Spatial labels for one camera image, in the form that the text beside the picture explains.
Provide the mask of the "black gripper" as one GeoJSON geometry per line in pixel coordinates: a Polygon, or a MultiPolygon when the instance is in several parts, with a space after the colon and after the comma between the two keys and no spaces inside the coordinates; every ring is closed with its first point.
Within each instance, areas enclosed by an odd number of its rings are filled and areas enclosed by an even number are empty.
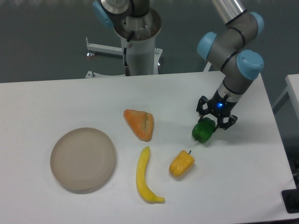
{"type": "Polygon", "coordinates": [[[208,114],[217,117],[214,132],[216,132],[217,129],[227,130],[238,120],[238,117],[232,115],[231,111],[240,98],[240,94],[233,93],[226,87],[219,87],[210,100],[205,96],[201,96],[198,100],[196,112],[199,114],[200,120],[208,114]]]}

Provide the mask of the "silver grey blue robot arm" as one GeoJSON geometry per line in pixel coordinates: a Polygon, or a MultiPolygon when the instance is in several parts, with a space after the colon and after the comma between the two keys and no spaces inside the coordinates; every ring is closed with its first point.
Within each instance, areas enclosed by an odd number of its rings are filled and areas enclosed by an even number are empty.
{"type": "MultiPolygon", "coordinates": [[[[197,52],[225,77],[211,99],[199,99],[196,111],[200,121],[213,115],[215,128],[226,130],[237,121],[232,109],[264,67],[258,53],[245,49],[263,31],[264,21],[259,14],[248,12],[239,0],[215,0],[213,5],[227,29],[220,35],[205,34],[197,52]]],[[[96,0],[92,7],[97,19],[120,37],[125,75],[155,74],[155,40],[162,21],[149,1],[96,0]]]]}

